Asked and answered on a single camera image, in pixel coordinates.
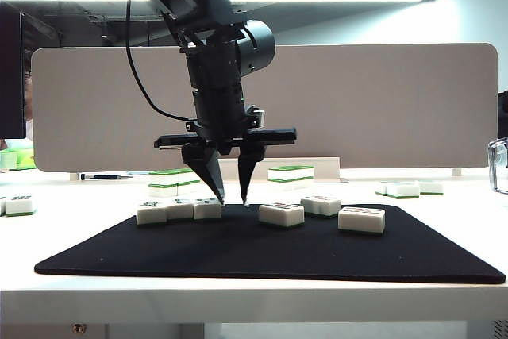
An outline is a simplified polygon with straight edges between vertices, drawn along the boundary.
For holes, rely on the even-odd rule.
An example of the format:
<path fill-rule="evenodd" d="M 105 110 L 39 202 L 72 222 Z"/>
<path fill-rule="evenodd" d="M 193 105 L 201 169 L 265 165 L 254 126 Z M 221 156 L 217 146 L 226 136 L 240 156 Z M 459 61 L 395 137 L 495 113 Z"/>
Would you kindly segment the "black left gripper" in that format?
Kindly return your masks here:
<path fill-rule="evenodd" d="M 185 165 L 190 167 L 212 190 L 218 201 L 224 204 L 225 191 L 217 150 L 225 154 L 231 148 L 240 147 L 237 166 L 241 199 L 243 204 L 248 206 L 248 187 L 256 164 L 264 159 L 265 146 L 294 144 L 297 131 L 296 128 L 265 129 L 265 111 L 254 105 L 249 106 L 245 113 L 246 125 L 238 136 L 214 137 L 211 129 L 200 125 L 197 119 L 192 119 L 186 122 L 185 133 L 160 136 L 154 141 L 154 148 L 181 148 Z"/>

